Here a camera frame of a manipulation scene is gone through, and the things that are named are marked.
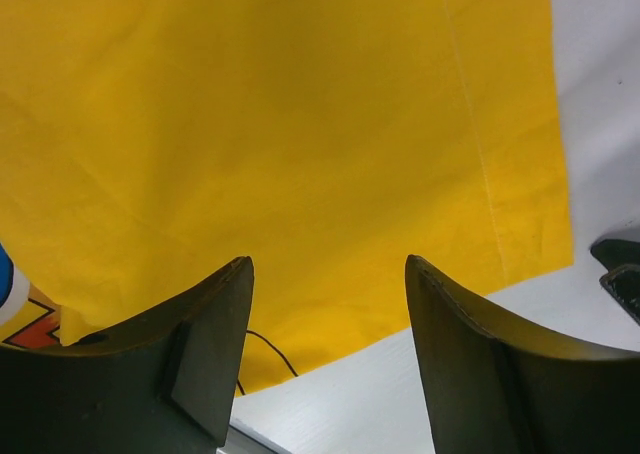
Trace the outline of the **yellow Pikachu cloth placemat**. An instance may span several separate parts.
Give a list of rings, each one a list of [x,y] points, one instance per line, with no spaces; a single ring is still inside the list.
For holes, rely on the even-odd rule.
[[[25,347],[250,257],[240,393],[569,266],[551,0],[1,0],[1,249]]]

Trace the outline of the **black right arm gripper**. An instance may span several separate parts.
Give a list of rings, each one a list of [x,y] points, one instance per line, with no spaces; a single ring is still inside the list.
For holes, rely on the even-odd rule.
[[[590,253],[607,270],[599,280],[601,287],[639,323],[639,243],[602,239],[591,246]]]

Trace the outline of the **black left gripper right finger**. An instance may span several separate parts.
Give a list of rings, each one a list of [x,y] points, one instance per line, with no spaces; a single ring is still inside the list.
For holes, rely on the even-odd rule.
[[[405,264],[411,330],[439,453],[635,453],[639,356],[571,337]]]

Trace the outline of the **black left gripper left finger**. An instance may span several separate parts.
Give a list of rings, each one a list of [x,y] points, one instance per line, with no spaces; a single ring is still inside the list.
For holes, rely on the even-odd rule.
[[[252,304],[239,257],[78,343],[1,352],[5,453],[213,453],[227,439]]]

